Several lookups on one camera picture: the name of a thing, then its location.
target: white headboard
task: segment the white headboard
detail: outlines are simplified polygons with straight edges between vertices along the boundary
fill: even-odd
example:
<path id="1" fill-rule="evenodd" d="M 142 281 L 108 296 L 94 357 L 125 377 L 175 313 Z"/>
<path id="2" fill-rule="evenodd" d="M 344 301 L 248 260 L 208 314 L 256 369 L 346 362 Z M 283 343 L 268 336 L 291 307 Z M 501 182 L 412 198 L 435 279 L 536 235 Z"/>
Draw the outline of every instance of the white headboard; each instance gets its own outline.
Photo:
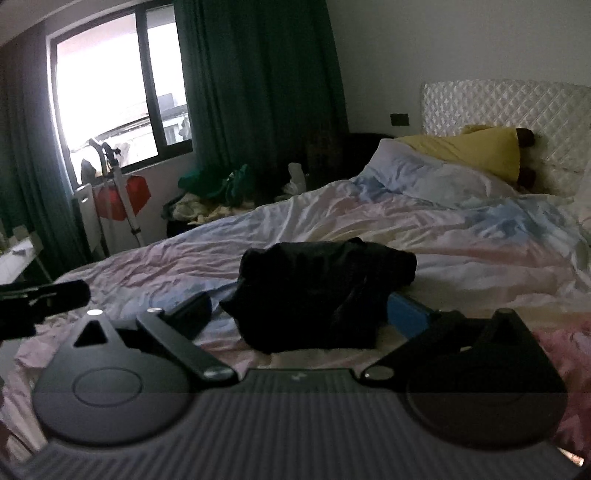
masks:
<path id="1" fill-rule="evenodd" d="M 534 190 L 568 197 L 591 160 L 591 87 L 532 80 L 457 80 L 421 88 L 423 132 L 456 135 L 464 125 L 529 128 L 536 145 L 522 165 Z"/>

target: green curtain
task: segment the green curtain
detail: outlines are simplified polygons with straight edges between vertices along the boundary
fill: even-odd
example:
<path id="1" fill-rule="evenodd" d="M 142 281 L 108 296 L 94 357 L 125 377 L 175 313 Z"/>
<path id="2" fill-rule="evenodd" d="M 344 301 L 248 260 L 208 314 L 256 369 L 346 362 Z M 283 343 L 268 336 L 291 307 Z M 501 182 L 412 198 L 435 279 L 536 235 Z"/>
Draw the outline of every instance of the green curtain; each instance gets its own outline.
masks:
<path id="1" fill-rule="evenodd" d="M 58 152 L 43 24 L 0 47 L 0 220 L 25 225 L 43 243 L 53 277 L 86 263 L 72 187 Z"/>
<path id="2" fill-rule="evenodd" d="M 310 134 L 347 131 L 324 0 L 175 0 L 175 12 L 201 166 L 278 181 Z"/>

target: pillow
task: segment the pillow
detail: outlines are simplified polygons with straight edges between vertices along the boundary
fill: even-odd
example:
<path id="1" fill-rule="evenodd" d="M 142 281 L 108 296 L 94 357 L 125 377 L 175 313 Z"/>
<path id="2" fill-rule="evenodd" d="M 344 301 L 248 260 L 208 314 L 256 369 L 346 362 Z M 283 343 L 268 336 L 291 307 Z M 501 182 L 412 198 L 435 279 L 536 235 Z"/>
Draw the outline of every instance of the pillow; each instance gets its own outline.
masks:
<path id="1" fill-rule="evenodd" d="M 479 132 L 480 130 L 486 130 L 487 128 L 494 128 L 491 125 L 464 125 L 462 128 L 462 135 Z M 530 148 L 535 145 L 535 135 L 529 128 L 516 128 L 517 140 L 519 148 Z"/>
<path id="2" fill-rule="evenodd" d="M 382 140 L 359 177 L 376 180 L 391 193 L 452 209 L 517 197 L 508 183 L 493 175 L 424 155 L 397 140 Z"/>
<path id="3" fill-rule="evenodd" d="M 516 183 L 519 177 L 515 128 L 490 127 L 455 137 L 412 135 L 397 140 L 425 155 L 487 171 L 508 183 Z"/>

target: electrical outlet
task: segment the electrical outlet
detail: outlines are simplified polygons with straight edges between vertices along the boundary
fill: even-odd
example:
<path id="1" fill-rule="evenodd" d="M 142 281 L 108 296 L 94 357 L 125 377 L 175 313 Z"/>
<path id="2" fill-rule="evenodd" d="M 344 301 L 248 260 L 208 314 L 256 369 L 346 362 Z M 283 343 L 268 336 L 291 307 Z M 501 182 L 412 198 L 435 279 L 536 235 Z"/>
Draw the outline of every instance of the electrical outlet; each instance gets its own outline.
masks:
<path id="1" fill-rule="evenodd" d="M 392 113 L 390 114 L 390 121 L 393 127 L 408 127 L 410 125 L 407 113 Z"/>

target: bed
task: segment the bed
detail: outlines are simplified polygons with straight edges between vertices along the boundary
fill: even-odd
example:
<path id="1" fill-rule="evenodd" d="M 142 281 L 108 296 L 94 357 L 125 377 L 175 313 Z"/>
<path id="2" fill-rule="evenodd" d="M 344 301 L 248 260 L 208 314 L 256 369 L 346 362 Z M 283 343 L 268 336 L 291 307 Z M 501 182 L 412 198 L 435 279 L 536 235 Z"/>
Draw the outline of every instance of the bed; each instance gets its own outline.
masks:
<path id="1" fill-rule="evenodd" d="M 477 317 L 500 307 L 517 310 L 570 391 L 556 441 L 591 459 L 589 235 L 567 208 L 591 159 L 591 88 L 465 80 L 425 84 L 421 101 L 427 134 L 455 134 L 466 124 L 531 128 L 538 142 L 526 162 L 538 173 L 537 193 L 520 195 L 487 174 L 382 140 L 354 179 L 70 272 L 59 281 L 87 281 L 89 307 L 48 319 L 36 337 L 23 342 L 3 389 L 4 424 L 29 449 L 43 447 L 31 389 L 87 309 L 132 317 L 149 307 L 169 309 L 203 290 L 212 297 L 213 320 L 195 343 L 241 375 L 253 367 L 361 371 L 404 338 L 384 326 L 374 350 L 264 355 L 241 340 L 218 305 L 235 288 L 248 248 L 358 236 L 415 253 L 417 276 L 407 293 L 433 309 Z M 26 456 L 13 437 L 7 448 L 17 459 Z"/>

